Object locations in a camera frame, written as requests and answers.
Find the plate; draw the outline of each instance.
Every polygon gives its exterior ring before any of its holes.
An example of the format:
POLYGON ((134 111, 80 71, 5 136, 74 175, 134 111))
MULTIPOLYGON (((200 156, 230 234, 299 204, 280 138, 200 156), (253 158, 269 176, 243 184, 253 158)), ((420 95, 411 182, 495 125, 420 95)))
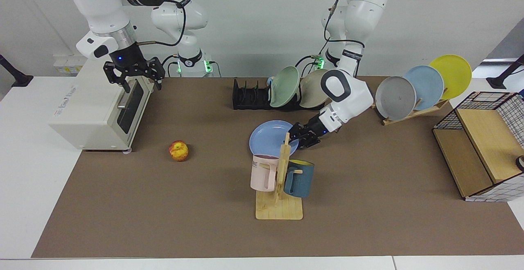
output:
MULTIPOLYGON (((258 126, 249 138, 251 153, 271 155, 280 158, 280 146, 284 144, 286 133, 293 125, 286 121, 267 121, 258 126)), ((290 143, 291 154, 298 148, 298 140, 290 143)))
POLYGON ((402 76, 390 76, 378 86, 375 99, 382 117, 398 121, 413 111, 417 93, 413 85, 402 76))
POLYGON ((419 65, 410 69, 404 78, 415 88, 417 101, 421 99, 419 105, 415 106, 415 110, 426 110, 437 104, 442 97, 444 80, 436 69, 428 65, 419 65))
POLYGON ((296 67, 286 67, 271 83, 271 102, 273 108, 285 106, 298 91, 300 74, 296 67))
POLYGON ((300 106, 303 108, 314 108, 323 104, 328 95, 324 93, 320 86, 320 80, 327 70, 316 70, 305 76, 300 82, 300 89, 302 91, 302 101, 300 106))
POLYGON ((447 90, 442 95, 442 99, 455 98, 464 93, 470 85, 472 77, 470 64, 458 55, 440 56, 429 65, 436 69, 444 80, 444 87, 447 90))

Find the brown tabletop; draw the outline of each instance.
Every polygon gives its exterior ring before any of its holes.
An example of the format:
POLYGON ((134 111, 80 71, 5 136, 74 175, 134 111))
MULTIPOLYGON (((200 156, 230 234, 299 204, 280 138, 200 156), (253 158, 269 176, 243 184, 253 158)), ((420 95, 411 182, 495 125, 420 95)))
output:
MULTIPOLYGON (((363 80, 376 89, 383 78, 363 80)), ((316 112, 234 111, 232 86, 166 80, 151 95, 133 153, 82 153, 33 257, 524 254, 507 203, 460 198, 431 131, 449 106, 389 126, 370 109, 297 151, 292 158, 316 164, 304 219, 256 220, 251 132, 316 112), (186 162, 171 159, 175 140, 189 144, 186 162)))

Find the apple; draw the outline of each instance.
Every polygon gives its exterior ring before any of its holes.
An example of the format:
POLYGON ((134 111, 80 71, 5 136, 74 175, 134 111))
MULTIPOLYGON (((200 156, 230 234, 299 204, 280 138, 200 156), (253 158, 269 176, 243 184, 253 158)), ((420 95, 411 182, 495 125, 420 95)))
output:
POLYGON ((177 140, 169 146, 169 154, 173 160, 183 162, 189 155, 189 148, 184 141, 177 140))

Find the dark blue mug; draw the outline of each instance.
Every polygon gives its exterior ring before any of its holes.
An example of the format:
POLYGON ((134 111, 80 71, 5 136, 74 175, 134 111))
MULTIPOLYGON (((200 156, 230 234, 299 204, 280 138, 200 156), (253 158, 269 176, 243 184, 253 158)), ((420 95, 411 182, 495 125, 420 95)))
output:
POLYGON ((284 192, 294 197, 309 196, 315 165, 303 160, 289 160, 284 192))

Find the mug handle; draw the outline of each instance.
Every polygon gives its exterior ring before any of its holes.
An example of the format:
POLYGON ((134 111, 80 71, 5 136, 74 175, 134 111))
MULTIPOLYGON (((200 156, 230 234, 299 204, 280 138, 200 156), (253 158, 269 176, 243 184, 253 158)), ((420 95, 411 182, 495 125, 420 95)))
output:
POLYGON ((271 177, 270 175, 275 175, 277 174, 277 166, 275 164, 268 164, 269 166, 269 173, 266 174, 266 180, 264 181, 264 186, 266 189, 269 189, 269 183, 271 181, 271 177))
POLYGON ((304 171, 301 170, 300 167, 295 166, 294 164, 289 164, 288 168, 292 168, 293 169, 292 171, 288 171, 288 173, 290 174, 289 175, 289 180, 291 181, 291 187, 289 188, 289 193, 293 194, 293 192, 294 192, 294 181, 293 181, 294 175, 295 174, 303 174, 304 171))

